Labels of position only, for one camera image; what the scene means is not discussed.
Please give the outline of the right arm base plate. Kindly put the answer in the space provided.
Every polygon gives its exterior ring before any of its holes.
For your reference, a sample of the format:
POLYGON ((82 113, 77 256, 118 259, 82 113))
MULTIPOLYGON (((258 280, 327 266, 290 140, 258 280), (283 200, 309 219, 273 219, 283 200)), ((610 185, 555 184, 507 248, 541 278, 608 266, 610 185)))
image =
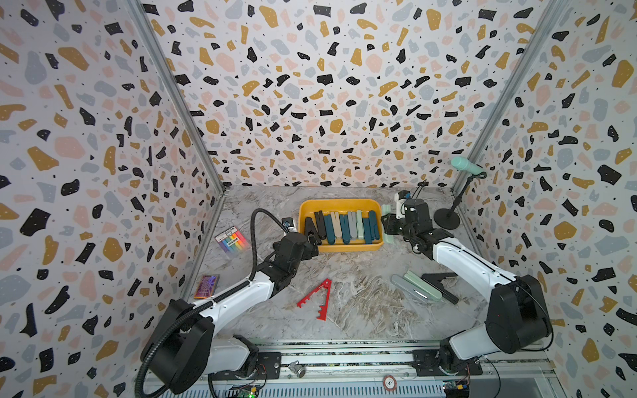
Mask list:
POLYGON ((481 376, 484 372, 475 358, 461 360, 449 348, 412 352, 411 366, 418 376, 481 376))

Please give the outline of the dark teal pruning pliers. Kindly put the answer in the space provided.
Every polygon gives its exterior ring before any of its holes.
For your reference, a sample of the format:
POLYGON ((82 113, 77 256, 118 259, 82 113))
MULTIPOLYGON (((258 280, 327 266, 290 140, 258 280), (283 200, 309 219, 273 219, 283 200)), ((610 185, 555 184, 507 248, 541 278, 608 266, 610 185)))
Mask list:
POLYGON ((368 221, 372 240, 380 240, 380 231, 378 227, 378 215, 375 211, 368 212, 368 221))

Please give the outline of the cream pruning pliers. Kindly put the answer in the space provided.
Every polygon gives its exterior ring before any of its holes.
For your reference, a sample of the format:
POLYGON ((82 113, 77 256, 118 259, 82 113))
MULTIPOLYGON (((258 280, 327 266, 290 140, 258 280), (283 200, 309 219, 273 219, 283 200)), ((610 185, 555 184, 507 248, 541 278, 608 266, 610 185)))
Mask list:
POLYGON ((333 229, 336 239, 341 240, 343 238, 343 232, 340 225, 340 215, 338 212, 331 212, 330 217, 333 222, 333 229))

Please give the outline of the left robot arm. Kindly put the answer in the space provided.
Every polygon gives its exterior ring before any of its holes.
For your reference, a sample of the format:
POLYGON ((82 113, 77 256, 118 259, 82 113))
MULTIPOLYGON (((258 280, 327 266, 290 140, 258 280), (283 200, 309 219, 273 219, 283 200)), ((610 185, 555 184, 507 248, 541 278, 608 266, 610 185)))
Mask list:
POLYGON ((255 367, 256 346, 239 335, 215 343, 215 336, 247 310, 287 288, 300 263, 319 255, 317 240, 298 232, 286 234, 273 248, 254 275, 222 293, 193 303, 178 299, 169 305, 140 356, 135 396, 149 396, 144 389, 149 372, 163 383, 151 394, 160 397, 166 391, 187 391, 204 374, 249 373, 255 367))

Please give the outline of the yellow plastic storage box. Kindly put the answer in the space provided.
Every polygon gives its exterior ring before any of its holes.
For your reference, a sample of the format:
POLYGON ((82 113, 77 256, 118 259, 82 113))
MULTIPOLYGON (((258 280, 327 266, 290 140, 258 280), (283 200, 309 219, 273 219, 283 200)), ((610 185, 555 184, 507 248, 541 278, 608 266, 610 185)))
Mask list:
POLYGON ((315 199, 300 206, 299 231, 321 253, 378 250, 384 244, 381 206, 373 199, 315 199))

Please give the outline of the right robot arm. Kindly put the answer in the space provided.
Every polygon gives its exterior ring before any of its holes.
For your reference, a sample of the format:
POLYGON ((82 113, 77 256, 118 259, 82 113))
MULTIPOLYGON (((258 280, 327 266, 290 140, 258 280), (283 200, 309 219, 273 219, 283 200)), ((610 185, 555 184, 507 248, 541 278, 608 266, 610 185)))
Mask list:
POLYGON ((532 275, 502 270, 466 248, 451 233, 433 227, 428 205, 410 199, 398 207, 402 217, 381 217, 386 235, 399 235, 412 250, 444 265, 480 293, 488 304, 483 324, 440 341, 441 369, 456 373, 460 366, 491 353, 529 350, 543 338, 553 338, 542 286, 532 275))

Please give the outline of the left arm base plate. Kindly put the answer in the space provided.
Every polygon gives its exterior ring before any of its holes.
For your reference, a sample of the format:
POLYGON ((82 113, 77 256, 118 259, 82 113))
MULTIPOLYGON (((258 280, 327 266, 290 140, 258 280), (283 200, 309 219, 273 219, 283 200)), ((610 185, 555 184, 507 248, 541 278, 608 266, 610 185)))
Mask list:
POLYGON ((214 381, 249 382, 255 380, 277 380, 281 369, 280 352, 250 354, 247 362, 237 371, 212 373, 214 381))

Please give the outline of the red pruning pliers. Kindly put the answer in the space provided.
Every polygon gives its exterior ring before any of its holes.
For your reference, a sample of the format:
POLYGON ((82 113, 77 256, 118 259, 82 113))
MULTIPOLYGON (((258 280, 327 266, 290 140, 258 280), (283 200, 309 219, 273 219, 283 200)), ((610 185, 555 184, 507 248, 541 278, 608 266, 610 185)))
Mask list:
POLYGON ((323 280, 317 287, 308 292, 305 297, 298 301, 296 303, 296 307, 303 308, 309 304, 314 304, 318 311, 316 318, 320 321, 326 321, 328 318, 332 286, 332 280, 323 280))

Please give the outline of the mint green pruning pliers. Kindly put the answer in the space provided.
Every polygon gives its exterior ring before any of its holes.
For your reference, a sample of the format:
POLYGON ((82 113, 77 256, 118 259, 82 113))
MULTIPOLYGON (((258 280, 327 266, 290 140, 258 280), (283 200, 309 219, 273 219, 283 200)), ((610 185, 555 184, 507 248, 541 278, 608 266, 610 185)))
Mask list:
POLYGON ((357 239, 364 240, 365 232, 363 226, 363 212, 361 210, 356 211, 356 226, 357 226, 357 239))

